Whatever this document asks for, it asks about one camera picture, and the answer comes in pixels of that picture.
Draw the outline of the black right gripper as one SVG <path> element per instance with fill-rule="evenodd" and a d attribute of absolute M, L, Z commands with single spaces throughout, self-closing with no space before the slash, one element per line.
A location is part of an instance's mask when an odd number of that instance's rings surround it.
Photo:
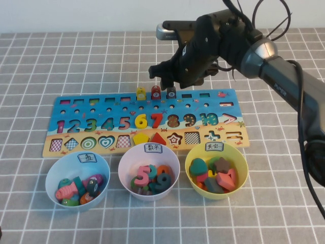
<path fill-rule="evenodd" d="M 167 89 L 178 83 L 180 88 L 200 86 L 204 78 L 218 73 L 215 61 L 219 57 L 220 25 L 225 12 L 214 12 L 195 21 L 176 21 L 172 30 L 177 35 L 179 48 L 170 62 L 150 66 L 149 78 L 160 77 L 160 88 Z"/>

